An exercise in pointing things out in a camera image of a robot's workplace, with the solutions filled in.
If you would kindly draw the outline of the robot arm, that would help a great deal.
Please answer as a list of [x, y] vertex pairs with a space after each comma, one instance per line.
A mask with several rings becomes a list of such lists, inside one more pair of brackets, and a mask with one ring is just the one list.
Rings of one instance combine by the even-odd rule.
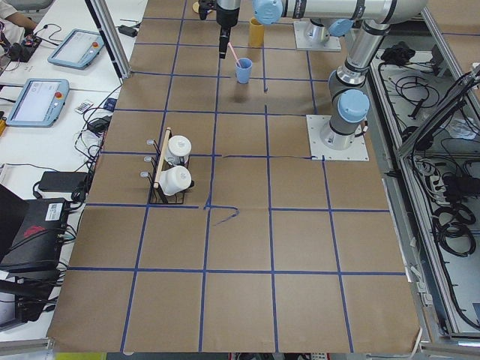
[[345, 18], [310, 18], [304, 35], [311, 43], [324, 43], [331, 36], [336, 38], [344, 36], [353, 27], [353, 24], [353, 20]]
[[334, 71], [333, 85], [358, 88], [365, 84], [374, 55], [392, 24], [403, 23], [418, 15], [426, 1], [253, 1], [253, 14], [262, 25], [276, 23], [282, 17], [297, 19], [361, 20], [361, 29], [343, 65]]

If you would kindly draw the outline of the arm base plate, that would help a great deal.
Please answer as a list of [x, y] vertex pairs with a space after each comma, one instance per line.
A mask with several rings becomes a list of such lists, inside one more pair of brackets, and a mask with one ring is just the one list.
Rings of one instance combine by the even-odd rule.
[[369, 161], [362, 126], [355, 133], [340, 135], [330, 127], [330, 115], [307, 115], [310, 157], [318, 161]]
[[294, 35], [297, 50], [340, 52], [339, 37], [331, 36], [327, 28], [318, 19], [295, 21]]

